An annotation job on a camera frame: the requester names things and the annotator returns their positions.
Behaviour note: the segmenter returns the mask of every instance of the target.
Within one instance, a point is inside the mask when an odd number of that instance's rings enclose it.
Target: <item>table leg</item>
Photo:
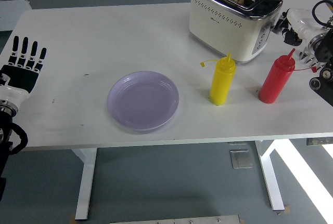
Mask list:
[[[88,218],[97,149],[75,149],[73,152],[84,163],[75,219],[86,220]]]
[[[277,141],[278,140],[270,141],[271,143],[269,143],[266,148],[265,144],[269,141],[255,141],[255,146],[257,147],[257,152],[265,178],[268,195],[270,197],[272,210],[285,210],[270,157],[270,154],[275,149],[274,142]]]

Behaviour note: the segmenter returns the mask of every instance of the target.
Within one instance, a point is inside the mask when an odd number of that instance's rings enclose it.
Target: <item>metal floor plate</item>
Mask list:
[[[228,215],[169,220],[111,222],[110,224],[240,224],[240,220],[238,215]]]
[[[252,168],[250,152],[248,150],[230,150],[233,168]]]

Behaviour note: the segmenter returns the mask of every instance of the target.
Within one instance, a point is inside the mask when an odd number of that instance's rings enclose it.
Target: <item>sunlight on floor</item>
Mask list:
[[[333,198],[310,169],[304,158],[292,145],[289,139],[275,142],[275,150],[286,163],[301,187],[305,190],[313,204],[327,223],[333,223]],[[333,148],[328,151],[333,157]]]
[[[333,158],[333,144],[325,144],[325,145],[323,145],[323,148]]]

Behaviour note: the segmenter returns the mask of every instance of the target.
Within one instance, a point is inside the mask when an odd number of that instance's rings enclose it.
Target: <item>mustard bottle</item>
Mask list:
[[[227,57],[223,57],[220,60],[210,59],[204,62],[207,61],[217,61],[209,99],[213,104],[220,106],[227,99],[230,85],[236,72],[236,64],[231,58],[231,52],[229,52]]]

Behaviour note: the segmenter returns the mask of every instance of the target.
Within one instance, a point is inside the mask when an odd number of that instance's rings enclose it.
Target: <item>toaster vent holes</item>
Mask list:
[[[206,4],[202,3],[199,0],[195,0],[195,4],[199,5],[200,7],[202,7],[203,9],[207,10],[208,12],[212,13],[215,16],[218,16],[219,18],[221,18],[222,20],[225,20],[226,22],[229,22],[230,24],[233,24],[236,27],[241,28],[242,25],[241,23],[238,23],[237,21],[233,20],[233,19],[229,19],[229,17],[225,17],[225,15],[215,11],[214,9],[208,7]]]

